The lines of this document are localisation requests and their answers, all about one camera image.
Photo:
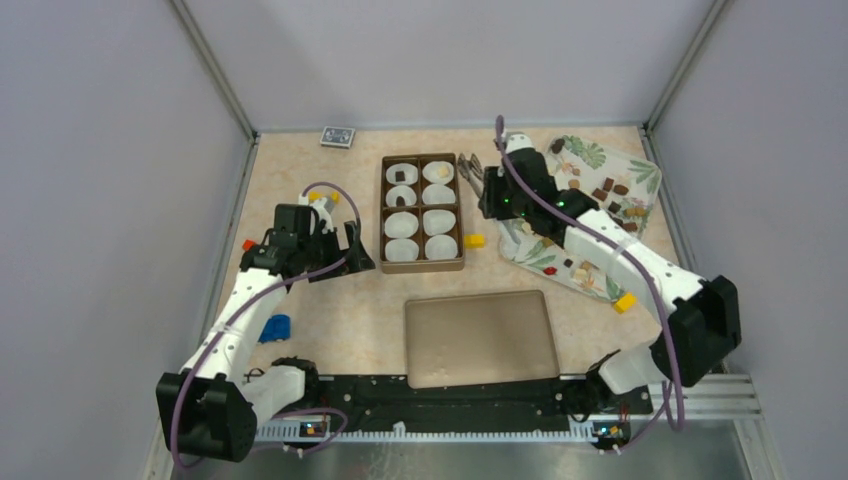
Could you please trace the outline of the metal tweezers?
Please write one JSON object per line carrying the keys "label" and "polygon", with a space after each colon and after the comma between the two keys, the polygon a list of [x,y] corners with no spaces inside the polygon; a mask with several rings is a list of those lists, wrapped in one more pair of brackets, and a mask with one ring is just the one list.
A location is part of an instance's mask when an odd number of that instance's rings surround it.
{"label": "metal tweezers", "polygon": [[481,199],[484,191],[484,170],[477,155],[472,153],[466,156],[464,153],[460,153],[457,157],[456,169],[470,185],[477,198]]}

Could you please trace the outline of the brown chocolate box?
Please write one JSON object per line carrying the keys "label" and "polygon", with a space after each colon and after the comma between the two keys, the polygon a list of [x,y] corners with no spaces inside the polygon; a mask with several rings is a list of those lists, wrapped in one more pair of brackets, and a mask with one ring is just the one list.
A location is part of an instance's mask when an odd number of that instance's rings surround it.
{"label": "brown chocolate box", "polygon": [[[422,167],[426,162],[431,161],[450,161],[454,164],[454,179],[447,184],[456,192],[456,203],[448,205],[424,205],[421,199],[422,191],[431,183],[425,180],[422,176]],[[429,154],[411,154],[411,155],[395,155],[386,156],[380,163],[380,204],[378,214],[378,229],[379,229],[379,260],[381,269],[386,274],[419,274],[419,273],[436,273],[436,272],[456,272],[460,271],[465,266],[465,249],[462,245],[463,240],[463,221],[462,221],[462,203],[460,199],[460,189],[458,184],[457,173],[457,156],[453,153],[429,153]],[[406,175],[406,180],[397,182],[395,173],[403,171]],[[406,205],[396,205],[395,196],[405,192],[408,203]],[[425,257],[425,243],[432,237],[427,236],[422,226],[422,214],[425,210],[430,209],[447,209],[453,211],[457,215],[456,226],[446,235],[452,236],[458,243],[459,254],[455,259],[433,261],[427,260]],[[384,247],[391,240],[384,234],[384,222],[387,216],[391,213],[399,211],[410,211],[418,216],[419,230],[410,239],[415,240],[419,247],[419,257],[415,262],[405,263],[390,263],[387,262],[384,255]]]}

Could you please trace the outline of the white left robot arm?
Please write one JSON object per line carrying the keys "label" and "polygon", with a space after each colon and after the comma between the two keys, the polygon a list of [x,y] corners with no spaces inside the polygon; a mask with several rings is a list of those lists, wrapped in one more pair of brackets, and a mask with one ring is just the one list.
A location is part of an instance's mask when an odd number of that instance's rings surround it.
{"label": "white left robot arm", "polygon": [[235,283],[198,350],[177,373],[164,373],[156,400],[164,440],[175,464],[183,455],[231,462],[245,459],[257,430],[290,406],[308,413],[320,386],[310,362],[270,367],[250,382],[244,375],[267,322],[292,287],[372,270],[361,243],[359,217],[344,224],[341,248],[325,201],[279,204],[262,240],[242,254]]}

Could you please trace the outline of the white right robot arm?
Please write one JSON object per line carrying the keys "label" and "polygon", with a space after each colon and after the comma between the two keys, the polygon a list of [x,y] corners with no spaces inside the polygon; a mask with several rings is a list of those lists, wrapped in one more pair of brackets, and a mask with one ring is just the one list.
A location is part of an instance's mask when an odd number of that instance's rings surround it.
{"label": "white right robot arm", "polygon": [[668,261],[628,233],[597,199],[556,185],[532,146],[508,148],[482,171],[478,207],[487,219],[523,220],[531,230],[599,267],[633,294],[661,327],[658,337],[608,355],[590,369],[589,404],[612,412],[627,393],[667,380],[692,387],[741,343],[739,293]]}

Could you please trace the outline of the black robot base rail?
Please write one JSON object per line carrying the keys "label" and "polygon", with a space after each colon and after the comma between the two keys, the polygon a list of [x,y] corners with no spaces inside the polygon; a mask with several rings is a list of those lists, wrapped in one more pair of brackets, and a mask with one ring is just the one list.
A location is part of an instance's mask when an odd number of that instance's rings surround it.
{"label": "black robot base rail", "polygon": [[390,375],[337,375],[307,381],[285,412],[335,408],[347,433],[387,432],[402,422],[412,433],[565,431],[598,415],[650,414],[647,388],[614,396],[584,379],[560,378],[414,389]]}

